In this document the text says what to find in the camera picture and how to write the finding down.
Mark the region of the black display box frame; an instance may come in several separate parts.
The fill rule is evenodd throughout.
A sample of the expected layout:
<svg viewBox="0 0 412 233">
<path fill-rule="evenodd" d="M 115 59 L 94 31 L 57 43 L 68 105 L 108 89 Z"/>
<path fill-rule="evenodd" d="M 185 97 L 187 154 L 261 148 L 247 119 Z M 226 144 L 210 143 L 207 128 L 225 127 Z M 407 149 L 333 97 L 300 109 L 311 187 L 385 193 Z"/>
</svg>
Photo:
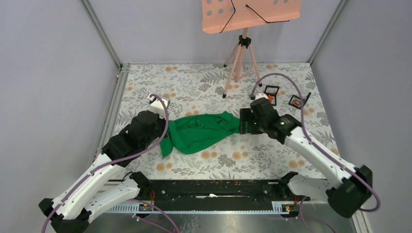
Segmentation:
<svg viewBox="0 0 412 233">
<path fill-rule="evenodd" d="M 264 93 L 268 96 L 273 96 L 275 98 L 274 104 L 272 106 L 277 106 L 277 94 L 279 92 L 280 87 L 277 85 L 266 85 L 264 89 Z"/>
</svg>

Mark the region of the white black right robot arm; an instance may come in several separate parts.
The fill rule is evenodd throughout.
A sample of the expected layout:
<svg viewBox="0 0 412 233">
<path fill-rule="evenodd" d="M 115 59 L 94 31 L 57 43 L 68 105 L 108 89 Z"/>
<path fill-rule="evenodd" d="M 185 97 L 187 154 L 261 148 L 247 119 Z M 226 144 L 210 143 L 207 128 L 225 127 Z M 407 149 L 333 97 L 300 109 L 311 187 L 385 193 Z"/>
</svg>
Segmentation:
<svg viewBox="0 0 412 233">
<path fill-rule="evenodd" d="M 295 117 L 280 116 L 266 98 L 259 98 L 250 108 L 240 110 L 241 134 L 267 134 L 271 139 L 302 155 L 323 175 L 323 179 L 305 178 L 289 172 L 280 180 L 279 195 L 285 200 L 297 196 L 327 202 L 340 216 L 350 218 L 372 196 L 373 172 L 333 154 L 312 139 Z"/>
</svg>

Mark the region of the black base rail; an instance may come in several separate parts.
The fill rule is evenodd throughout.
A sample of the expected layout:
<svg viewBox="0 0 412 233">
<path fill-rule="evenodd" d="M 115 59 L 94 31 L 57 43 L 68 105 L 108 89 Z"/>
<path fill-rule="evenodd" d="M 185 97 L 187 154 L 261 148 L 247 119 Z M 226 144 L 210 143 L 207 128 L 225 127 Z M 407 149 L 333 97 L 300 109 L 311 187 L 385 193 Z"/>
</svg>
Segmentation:
<svg viewBox="0 0 412 233">
<path fill-rule="evenodd" d="M 150 180 L 136 196 L 163 211 L 271 211 L 272 202 L 297 204 L 280 180 Z"/>
</svg>

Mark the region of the pink music stand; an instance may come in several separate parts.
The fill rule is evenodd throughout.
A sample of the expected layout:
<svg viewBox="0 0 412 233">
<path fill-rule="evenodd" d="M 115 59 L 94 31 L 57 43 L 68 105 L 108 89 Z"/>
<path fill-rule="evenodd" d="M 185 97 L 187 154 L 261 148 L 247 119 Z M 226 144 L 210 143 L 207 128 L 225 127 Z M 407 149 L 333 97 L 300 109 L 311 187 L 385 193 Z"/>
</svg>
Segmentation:
<svg viewBox="0 0 412 233">
<path fill-rule="evenodd" d="M 252 39 L 252 27 L 288 22 L 300 18 L 300 0 L 203 0 L 202 29 L 207 34 L 242 30 L 238 42 L 224 63 L 233 63 L 222 97 L 226 98 L 231 81 L 240 81 L 254 72 L 260 79 Z"/>
</svg>

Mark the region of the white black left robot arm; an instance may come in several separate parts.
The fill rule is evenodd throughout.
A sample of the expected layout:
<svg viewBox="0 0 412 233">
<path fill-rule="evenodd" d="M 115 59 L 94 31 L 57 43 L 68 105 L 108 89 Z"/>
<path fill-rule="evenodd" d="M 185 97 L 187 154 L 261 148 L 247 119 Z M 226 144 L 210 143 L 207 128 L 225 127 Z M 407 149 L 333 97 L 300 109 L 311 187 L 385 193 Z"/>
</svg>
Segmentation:
<svg viewBox="0 0 412 233">
<path fill-rule="evenodd" d="M 134 172 L 115 187 L 97 194 L 111 177 L 132 160 L 156 147 L 166 134 L 168 113 L 142 111 L 103 146 L 92 165 L 60 196 L 45 198 L 39 208 L 57 233 L 83 233 L 90 223 L 126 200 L 149 197 L 150 181 Z"/>
</svg>

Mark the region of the green t-shirt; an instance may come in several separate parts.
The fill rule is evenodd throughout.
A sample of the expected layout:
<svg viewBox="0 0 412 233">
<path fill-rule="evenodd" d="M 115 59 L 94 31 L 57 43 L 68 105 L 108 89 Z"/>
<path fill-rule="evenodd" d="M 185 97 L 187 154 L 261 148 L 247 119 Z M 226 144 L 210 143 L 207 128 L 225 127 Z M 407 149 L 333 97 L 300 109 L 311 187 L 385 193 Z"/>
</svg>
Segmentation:
<svg viewBox="0 0 412 233">
<path fill-rule="evenodd" d="M 186 116 L 169 121 L 160 150 L 163 157 L 169 156 L 174 149 L 183 154 L 194 154 L 239 133 L 240 119 L 226 111 Z"/>
</svg>

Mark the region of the floral table mat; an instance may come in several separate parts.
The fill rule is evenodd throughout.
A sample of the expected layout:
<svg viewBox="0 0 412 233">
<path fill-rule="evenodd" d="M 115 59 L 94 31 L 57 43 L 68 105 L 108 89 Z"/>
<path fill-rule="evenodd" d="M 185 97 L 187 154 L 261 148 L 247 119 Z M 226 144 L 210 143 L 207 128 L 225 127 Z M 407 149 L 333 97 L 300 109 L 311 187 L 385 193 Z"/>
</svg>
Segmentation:
<svg viewBox="0 0 412 233">
<path fill-rule="evenodd" d="M 149 179 L 277 179 L 290 171 L 322 178 L 301 154 L 266 134 L 240 134 L 240 109 L 250 106 L 250 93 L 267 91 L 280 115 L 304 119 L 311 137 L 338 153 L 309 64 L 258 69 L 263 87 L 255 87 L 255 74 L 228 83 L 231 69 L 221 64 L 132 65 L 113 133 L 148 109 L 151 93 L 170 100 L 170 124 L 160 146 L 125 172 L 140 171 Z"/>
</svg>

